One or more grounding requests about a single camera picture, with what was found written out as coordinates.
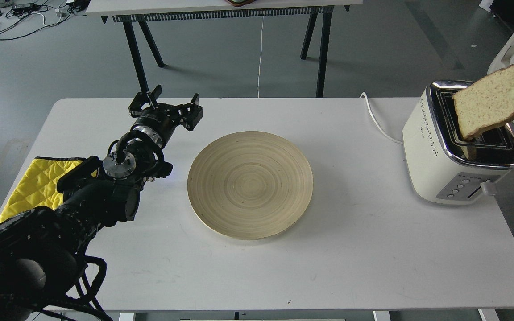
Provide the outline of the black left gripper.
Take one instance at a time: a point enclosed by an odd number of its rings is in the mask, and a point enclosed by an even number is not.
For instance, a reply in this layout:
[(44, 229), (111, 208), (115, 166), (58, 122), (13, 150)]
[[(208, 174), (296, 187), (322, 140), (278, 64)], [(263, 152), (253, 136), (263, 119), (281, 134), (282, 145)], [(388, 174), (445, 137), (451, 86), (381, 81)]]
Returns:
[(131, 131), (146, 134), (156, 145), (166, 145), (177, 126), (193, 131), (203, 117), (198, 93), (194, 93), (190, 102), (175, 106), (159, 105), (157, 99), (161, 93), (161, 85), (146, 93), (137, 93), (128, 107), (130, 116), (137, 118)]

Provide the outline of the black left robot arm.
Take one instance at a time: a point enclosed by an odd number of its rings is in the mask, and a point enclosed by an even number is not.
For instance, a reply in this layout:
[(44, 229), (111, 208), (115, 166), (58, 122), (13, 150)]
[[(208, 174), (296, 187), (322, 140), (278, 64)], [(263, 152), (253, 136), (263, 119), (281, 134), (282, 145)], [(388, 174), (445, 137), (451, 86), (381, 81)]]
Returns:
[(107, 265), (86, 254), (88, 245), (102, 228), (135, 219), (145, 183), (173, 170), (163, 148), (174, 130), (192, 131), (203, 116), (198, 94), (172, 105), (157, 101), (161, 91), (158, 85), (137, 93), (128, 107), (135, 123), (104, 159), (84, 159), (59, 179), (61, 205), (0, 223), (0, 321), (25, 321), (31, 313), (67, 319), (49, 306), (110, 320), (96, 298)]

